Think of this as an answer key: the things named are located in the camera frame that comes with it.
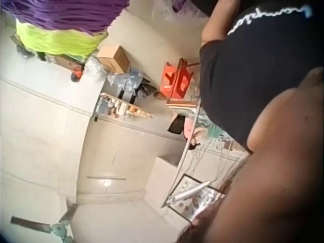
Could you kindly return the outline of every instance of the person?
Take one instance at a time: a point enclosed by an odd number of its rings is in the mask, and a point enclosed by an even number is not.
[[[201,34],[202,107],[250,155],[221,185],[225,197],[177,243],[323,240],[324,22],[317,4],[261,1],[242,10],[239,0],[218,0]]]

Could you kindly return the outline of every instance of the picture frame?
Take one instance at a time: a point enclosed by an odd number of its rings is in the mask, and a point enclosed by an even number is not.
[[[171,191],[170,196],[187,191],[200,184],[201,182],[197,179],[191,177],[190,175],[183,174],[175,188]],[[197,214],[214,203],[217,199],[222,198],[224,195],[225,194],[220,190],[207,186],[189,198],[185,198],[172,205],[168,205],[168,208],[186,221],[191,222]]]

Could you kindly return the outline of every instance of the ceiling fan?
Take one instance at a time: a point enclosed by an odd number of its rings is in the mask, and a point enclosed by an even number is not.
[[[44,233],[54,233],[56,236],[62,239],[63,243],[76,243],[71,236],[67,236],[67,229],[66,227],[70,224],[73,215],[77,209],[77,205],[71,205],[66,213],[62,216],[58,223],[50,225],[50,224],[43,224],[38,222],[33,222],[21,218],[17,218],[12,216],[11,217],[11,224],[16,224],[28,229],[37,230]]]

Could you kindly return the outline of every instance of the metal rod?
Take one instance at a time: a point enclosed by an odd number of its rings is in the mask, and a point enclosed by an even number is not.
[[[184,163],[184,160],[186,158],[186,155],[187,155],[187,152],[188,152],[188,149],[189,149],[189,145],[190,145],[190,140],[192,138],[192,135],[193,135],[193,132],[194,132],[194,126],[196,125],[197,123],[197,120],[198,120],[198,115],[199,115],[199,112],[200,112],[200,99],[198,101],[198,105],[197,105],[197,111],[196,111],[196,114],[195,114],[195,117],[193,119],[193,126],[192,126],[192,129],[191,129],[191,132],[190,132],[190,136],[187,140],[187,143],[186,143],[186,146],[184,147],[184,152],[182,153],[181,155],[181,158],[180,158],[180,161],[179,161],[179,164],[178,164],[178,167],[177,167],[177,173],[176,175],[174,176],[174,179],[173,179],[173,183],[172,183],[172,186],[168,192],[168,194],[166,195],[166,199],[165,201],[163,202],[161,208],[163,208],[165,206],[165,204],[167,203],[167,200],[169,199],[169,195],[171,193],[171,191],[173,190],[174,186],[176,185],[176,181],[177,181],[177,178],[181,172],[181,168],[183,166],[183,163]]]
[[[88,179],[96,180],[115,180],[115,181],[126,181],[126,178],[112,177],[112,176],[87,176]]]

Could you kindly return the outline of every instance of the dark hair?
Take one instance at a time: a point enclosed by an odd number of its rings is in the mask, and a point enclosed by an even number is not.
[[[245,165],[249,157],[250,156],[248,155],[245,159],[243,159],[239,163],[239,165],[234,168],[222,181],[221,186],[219,187],[219,191],[223,192],[225,196],[229,192],[232,182],[237,177],[239,171],[241,170],[243,165]],[[210,215],[200,218],[198,225],[189,224],[187,227],[185,227],[178,236],[176,243],[204,243],[205,235],[209,230],[209,227],[211,226],[214,217],[218,212],[218,209],[221,207],[223,199],[224,197],[219,197],[218,199],[216,199],[213,204],[213,207],[215,208],[211,211]]]

